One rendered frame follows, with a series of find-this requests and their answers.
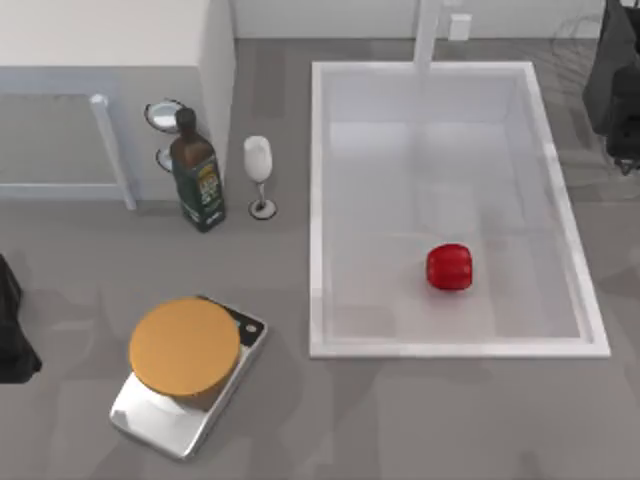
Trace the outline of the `tall white tap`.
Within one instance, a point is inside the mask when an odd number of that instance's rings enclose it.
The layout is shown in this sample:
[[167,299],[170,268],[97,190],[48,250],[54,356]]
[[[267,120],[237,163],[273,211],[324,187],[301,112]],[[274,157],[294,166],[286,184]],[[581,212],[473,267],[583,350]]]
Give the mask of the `tall white tap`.
[[429,72],[443,0],[418,0],[413,66],[420,75]]

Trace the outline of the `white sink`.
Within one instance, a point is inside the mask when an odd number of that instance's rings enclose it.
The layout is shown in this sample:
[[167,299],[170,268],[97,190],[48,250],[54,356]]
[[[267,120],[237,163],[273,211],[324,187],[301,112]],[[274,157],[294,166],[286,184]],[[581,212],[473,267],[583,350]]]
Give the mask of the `white sink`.
[[531,63],[316,62],[311,99],[312,357],[610,356]]

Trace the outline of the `white wine glass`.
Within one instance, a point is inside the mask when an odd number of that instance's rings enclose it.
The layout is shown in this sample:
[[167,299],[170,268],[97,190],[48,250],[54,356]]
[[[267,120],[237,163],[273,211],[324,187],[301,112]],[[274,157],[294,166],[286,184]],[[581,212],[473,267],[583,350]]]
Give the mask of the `white wine glass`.
[[273,171],[273,158],[269,140],[264,136],[249,136],[243,144],[244,168],[255,184],[258,197],[248,207],[256,220],[269,220],[277,213],[277,205],[266,198],[265,185]]

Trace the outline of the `dark green bottle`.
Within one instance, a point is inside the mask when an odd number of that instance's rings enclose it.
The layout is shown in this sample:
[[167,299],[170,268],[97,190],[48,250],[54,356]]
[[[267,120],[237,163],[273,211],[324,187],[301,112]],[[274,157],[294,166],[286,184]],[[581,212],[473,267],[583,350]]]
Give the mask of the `dark green bottle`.
[[178,137],[171,143],[169,154],[181,210],[199,232],[206,233],[226,218],[217,154],[199,132],[192,108],[180,108],[175,120]]

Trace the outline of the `pale blue cabinet frame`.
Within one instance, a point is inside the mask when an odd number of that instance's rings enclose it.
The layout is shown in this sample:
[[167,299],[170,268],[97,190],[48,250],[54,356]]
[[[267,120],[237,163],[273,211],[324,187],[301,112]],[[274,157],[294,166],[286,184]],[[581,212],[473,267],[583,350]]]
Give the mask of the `pale blue cabinet frame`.
[[122,133],[114,121],[116,77],[107,67],[0,65],[0,95],[82,95],[114,174],[112,183],[0,183],[1,200],[116,201],[137,209]]

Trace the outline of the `red bell pepper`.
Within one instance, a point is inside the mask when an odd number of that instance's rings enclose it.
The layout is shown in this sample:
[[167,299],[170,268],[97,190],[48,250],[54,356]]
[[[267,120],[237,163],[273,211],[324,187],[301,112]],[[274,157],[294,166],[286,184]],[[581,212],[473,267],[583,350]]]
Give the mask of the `red bell pepper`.
[[473,282],[470,249],[460,243],[445,243],[431,249],[425,261],[427,283],[439,290],[462,291]]

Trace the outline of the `silver kitchen scale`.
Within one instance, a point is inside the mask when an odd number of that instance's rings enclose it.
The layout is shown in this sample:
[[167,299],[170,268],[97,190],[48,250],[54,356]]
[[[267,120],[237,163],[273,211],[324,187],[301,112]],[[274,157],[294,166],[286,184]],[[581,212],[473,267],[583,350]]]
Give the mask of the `silver kitchen scale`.
[[129,364],[131,372],[109,413],[112,425],[122,433],[179,460],[194,455],[204,443],[230,403],[268,334],[267,324],[254,316],[206,296],[184,297],[200,297],[220,304],[231,314],[239,327],[240,359],[221,395],[206,411],[185,407],[145,387],[137,380]]

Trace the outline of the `white cabinet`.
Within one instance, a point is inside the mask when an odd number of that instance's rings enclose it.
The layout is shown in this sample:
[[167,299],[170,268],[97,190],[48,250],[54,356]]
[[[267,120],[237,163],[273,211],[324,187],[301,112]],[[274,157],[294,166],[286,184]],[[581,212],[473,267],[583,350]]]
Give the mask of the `white cabinet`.
[[[175,136],[144,108],[175,99],[196,112],[225,160],[236,73],[229,0],[0,0],[0,65],[107,67],[137,207],[173,201],[155,161]],[[88,98],[0,95],[0,183],[112,183]]]

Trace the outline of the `small white tap lever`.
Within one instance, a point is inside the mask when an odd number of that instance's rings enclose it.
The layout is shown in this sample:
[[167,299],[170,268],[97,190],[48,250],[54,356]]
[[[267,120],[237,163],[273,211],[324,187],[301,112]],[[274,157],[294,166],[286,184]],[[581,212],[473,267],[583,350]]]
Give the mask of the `small white tap lever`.
[[470,38],[471,24],[471,14],[453,13],[450,16],[448,40],[467,41]]

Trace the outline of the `round orange wooden bowl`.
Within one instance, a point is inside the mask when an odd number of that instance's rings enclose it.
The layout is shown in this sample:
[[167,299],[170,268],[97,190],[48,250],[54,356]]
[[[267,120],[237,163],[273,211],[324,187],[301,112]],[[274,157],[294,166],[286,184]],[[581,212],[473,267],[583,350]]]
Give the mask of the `round orange wooden bowl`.
[[128,359],[151,391],[195,410],[211,408],[241,355],[240,331],[220,304],[200,297],[161,303],[135,326]]

